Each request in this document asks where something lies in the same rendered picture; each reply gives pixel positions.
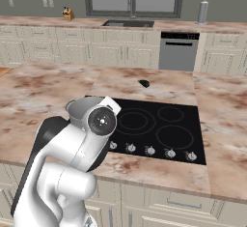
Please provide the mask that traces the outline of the steel sink basin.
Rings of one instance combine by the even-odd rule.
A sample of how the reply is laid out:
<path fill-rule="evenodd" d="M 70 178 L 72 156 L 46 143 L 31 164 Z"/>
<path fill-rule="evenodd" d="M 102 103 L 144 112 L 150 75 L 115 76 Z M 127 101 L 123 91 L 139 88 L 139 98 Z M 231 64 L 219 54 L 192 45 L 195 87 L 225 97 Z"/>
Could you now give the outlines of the steel sink basin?
<path fill-rule="evenodd" d="M 153 25 L 154 25 L 154 21 L 149 21 L 149 20 L 115 20 L 115 19 L 109 19 L 109 20 L 105 21 L 101 26 L 152 28 Z"/>

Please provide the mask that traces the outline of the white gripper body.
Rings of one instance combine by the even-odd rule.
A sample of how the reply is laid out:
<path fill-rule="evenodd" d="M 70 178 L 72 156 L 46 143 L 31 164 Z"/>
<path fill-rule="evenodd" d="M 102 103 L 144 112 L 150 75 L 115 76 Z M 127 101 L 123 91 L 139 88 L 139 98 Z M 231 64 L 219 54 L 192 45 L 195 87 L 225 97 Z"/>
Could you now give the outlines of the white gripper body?
<path fill-rule="evenodd" d="M 103 106 L 104 112 L 110 115 L 117 116 L 121 111 L 121 107 L 110 97 L 105 97 L 101 105 Z"/>

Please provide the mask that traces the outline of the stainless steel dishwasher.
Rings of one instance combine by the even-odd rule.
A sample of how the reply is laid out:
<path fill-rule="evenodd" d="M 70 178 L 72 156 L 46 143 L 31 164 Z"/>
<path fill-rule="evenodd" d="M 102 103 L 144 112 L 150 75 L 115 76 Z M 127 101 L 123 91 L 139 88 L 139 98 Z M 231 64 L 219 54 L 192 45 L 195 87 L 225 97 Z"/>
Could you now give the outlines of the stainless steel dishwasher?
<path fill-rule="evenodd" d="M 162 31 L 158 68 L 171 71 L 193 71 L 199 37 L 199 33 Z"/>

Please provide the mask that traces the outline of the short cream base cupboard run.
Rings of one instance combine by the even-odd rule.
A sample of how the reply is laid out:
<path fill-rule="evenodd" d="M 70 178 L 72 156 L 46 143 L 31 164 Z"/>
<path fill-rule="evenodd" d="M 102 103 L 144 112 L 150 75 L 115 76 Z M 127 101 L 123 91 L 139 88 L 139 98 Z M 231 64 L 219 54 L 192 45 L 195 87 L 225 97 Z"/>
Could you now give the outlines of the short cream base cupboard run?
<path fill-rule="evenodd" d="M 247 34 L 201 33 L 194 71 L 238 75 L 247 52 Z"/>

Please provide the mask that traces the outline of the long cream base cupboard run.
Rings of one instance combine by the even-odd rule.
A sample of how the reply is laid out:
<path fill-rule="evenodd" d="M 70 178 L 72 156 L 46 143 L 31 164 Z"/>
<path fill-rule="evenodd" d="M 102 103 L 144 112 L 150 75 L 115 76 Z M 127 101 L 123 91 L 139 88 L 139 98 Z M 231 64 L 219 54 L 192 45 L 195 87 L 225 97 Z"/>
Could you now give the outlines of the long cream base cupboard run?
<path fill-rule="evenodd" d="M 41 26 L 0 26 L 0 63 L 27 60 L 156 69 L 158 31 Z"/>

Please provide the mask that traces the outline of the white paper towel roll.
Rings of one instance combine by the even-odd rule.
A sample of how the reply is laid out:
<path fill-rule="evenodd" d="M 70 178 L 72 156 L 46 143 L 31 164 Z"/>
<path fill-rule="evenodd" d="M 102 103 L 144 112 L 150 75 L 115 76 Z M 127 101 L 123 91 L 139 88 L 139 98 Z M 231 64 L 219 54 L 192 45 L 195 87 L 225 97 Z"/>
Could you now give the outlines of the white paper towel roll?
<path fill-rule="evenodd" d="M 198 24 L 206 24 L 207 9 L 208 9 L 208 2 L 202 1 L 200 4 L 198 19 L 197 19 Z"/>

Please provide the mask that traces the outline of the silver metal pot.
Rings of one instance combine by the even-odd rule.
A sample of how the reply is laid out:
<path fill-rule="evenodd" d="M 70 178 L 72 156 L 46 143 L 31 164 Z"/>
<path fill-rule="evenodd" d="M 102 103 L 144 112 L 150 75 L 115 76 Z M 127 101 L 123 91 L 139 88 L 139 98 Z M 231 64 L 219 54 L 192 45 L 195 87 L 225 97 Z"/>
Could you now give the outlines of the silver metal pot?
<path fill-rule="evenodd" d="M 100 118 L 104 112 L 104 106 L 100 105 L 101 101 L 102 98 L 98 97 L 84 97 L 68 102 L 66 110 L 70 123 L 84 133 L 92 132 L 104 136 L 104 128 L 100 126 Z"/>

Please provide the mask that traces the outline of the black glass hob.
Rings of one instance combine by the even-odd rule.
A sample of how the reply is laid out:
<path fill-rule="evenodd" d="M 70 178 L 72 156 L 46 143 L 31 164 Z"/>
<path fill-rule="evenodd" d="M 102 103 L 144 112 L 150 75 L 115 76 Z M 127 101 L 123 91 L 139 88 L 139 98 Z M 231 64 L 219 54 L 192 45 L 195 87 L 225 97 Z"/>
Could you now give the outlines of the black glass hob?
<path fill-rule="evenodd" d="M 110 142 L 118 147 L 110 152 L 168 159 L 206 165 L 198 107 L 134 99 L 114 99 L 121 107 L 118 124 Z M 127 144 L 136 150 L 130 153 Z M 153 146 L 155 154 L 148 156 L 146 146 Z M 167 150 L 176 153 L 174 158 L 165 156 Z M 189 161 L 185 153 L 194 152 L 197 159 Z"/>

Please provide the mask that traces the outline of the cream drawer front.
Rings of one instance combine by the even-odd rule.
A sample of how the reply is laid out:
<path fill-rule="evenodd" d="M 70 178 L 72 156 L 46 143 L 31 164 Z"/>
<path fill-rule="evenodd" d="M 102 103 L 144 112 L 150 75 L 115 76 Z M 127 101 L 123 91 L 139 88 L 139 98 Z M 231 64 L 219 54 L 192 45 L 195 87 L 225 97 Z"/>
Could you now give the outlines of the cream drawer front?
<path fill-rule="evenodd" d="M 195 206 L 199 206 L 200 204 L 202 204 L 203 208 L 200 210 L 168 204 L 167 198 L 170 201 L 179 202 L 183 204 Z M 153 188 L 146 190 L 145 204 L 147 207 L 156 207 L 159 209 L 180 211 L 181 213 L 207 215 L 208 217 L 212 218 L 218 218 L 224 206 L 224 202 L 221 200 Z"/>

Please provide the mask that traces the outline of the cream cupboard door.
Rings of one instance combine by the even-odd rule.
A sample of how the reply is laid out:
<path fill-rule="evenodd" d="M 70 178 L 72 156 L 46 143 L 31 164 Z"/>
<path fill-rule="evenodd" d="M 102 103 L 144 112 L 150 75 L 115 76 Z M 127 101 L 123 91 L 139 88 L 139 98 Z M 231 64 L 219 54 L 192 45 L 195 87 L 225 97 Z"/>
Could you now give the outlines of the cream cupboard door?
<path fill-rule="evenodd" d="M 95 193 L 85 205 L 98 227 L 110 227 L 109 207 L 113 208 L 113 227 L 122 227 L 121 186 L 118 183 L 98 180 Z"/>
<path fill-rule="evenodd" d="M 132 211 L 132 227 L 211 227 L 210 224 L 167 215 L 134 209 L 123 205 L 123 227 L 128 227 L 128 212 Z"/>

